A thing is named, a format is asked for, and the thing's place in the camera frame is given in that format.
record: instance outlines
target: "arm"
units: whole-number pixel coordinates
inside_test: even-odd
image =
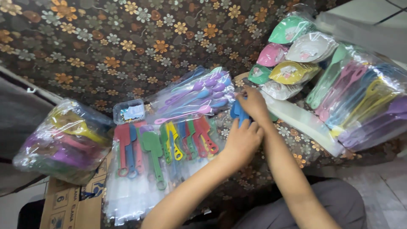
[[[241,95],[237,99],[244,110],[264,129],[267,163],[299,228],[340,229],[315,196],[305,175],[278,134],[269,118],[263,96],[254,88],[246,88],[246,92],[247,100]]]
[[[233,122],[225,149],[162,199],[144,219],[142,229],[175,229],[198,204],[233,173],[247,165],[258,149],[263,130],[248,120]]]

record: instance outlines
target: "cardboard box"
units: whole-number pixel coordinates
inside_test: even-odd
[[[100,229],[102,197],[111,158],[109,153],[86,186],[50,178],[40,229]]]

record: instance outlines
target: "forearm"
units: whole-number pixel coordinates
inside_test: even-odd
[[[315,196],[274,124],[270,122],[263,128],[267,163],[299,228],[340,228]]]
[[[142,229],[175,229],[231,174],[213,159],[162,199],[144,219]]]

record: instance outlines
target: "hand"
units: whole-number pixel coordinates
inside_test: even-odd
[[[216,157],[222,165],[222,170],[229,175],[249,164],[263,140],[264,130],[257,122],[250,124],[243,121],[239,128],[239,119],[235,119],[230,129],[225,149]]]
[[[244,99],[241,94],[236,96],[240,105],[260,126],[269,125],[271,122],[269,110],[261,93],[257,89],[249,86],[245,86],[244,88],[243,92],[247,93],[247,99]]]

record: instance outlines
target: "gray pants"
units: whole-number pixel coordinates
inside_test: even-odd
[[[313,184],[318,200],[343,229],[367,229],[365,205],[359,192],[339,179]],[[192,223],[182,229],[217,228],[216,220]],[[284,199],[248,211],[233,229],[298,229]]]

